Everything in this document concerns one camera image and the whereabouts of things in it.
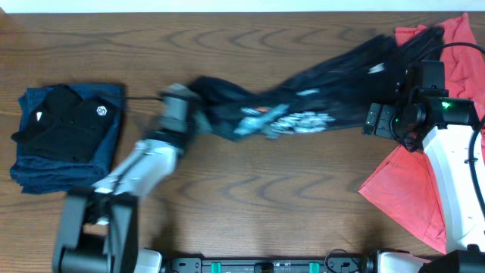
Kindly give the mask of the black patterned jersey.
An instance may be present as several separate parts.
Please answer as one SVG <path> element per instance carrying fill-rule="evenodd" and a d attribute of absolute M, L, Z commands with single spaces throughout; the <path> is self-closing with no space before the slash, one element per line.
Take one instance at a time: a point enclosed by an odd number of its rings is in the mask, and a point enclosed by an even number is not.
<path fill-rule="evenodd" d="M 431 27 L 398 45 L 379 35 L 262 93 L 209 76 L 196 78 L 189 89 L 205 100 L 213 133 L 232 141 L 360 127 L 371 104 L 399 98 L 406 69 L 441 46 L 443 36 L 442 27 Z"/>

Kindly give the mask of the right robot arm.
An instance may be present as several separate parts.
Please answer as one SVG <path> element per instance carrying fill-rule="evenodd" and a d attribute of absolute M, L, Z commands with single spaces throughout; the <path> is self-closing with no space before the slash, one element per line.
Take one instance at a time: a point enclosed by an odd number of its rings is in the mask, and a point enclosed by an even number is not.
<path fill-rule="evenodd" d="M 470 99 L 449 97 L 445 67 L 420 61 L 406 72 L 393 105 L 371 105 L 364 135 L 422 151 L 436 178 L 446 226 L 446 254 L 432 260 L 382 249 L 364 256 L 359 272 L 482 272 L 484 197 L 480 130 L 484 121 Z"/>

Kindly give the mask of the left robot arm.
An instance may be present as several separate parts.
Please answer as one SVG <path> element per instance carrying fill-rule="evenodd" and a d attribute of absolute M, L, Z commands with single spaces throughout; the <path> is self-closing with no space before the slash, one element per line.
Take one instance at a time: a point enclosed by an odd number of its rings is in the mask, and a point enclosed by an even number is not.
<path fill-rule="evenodd" d="M 165 95 L 157 128 L 107 177 L 66 195 L 54 272 L 161 272 L 163 257 L 139 246 L 139 202 L 170 176 L 196 134 L 196 96 Z"/>

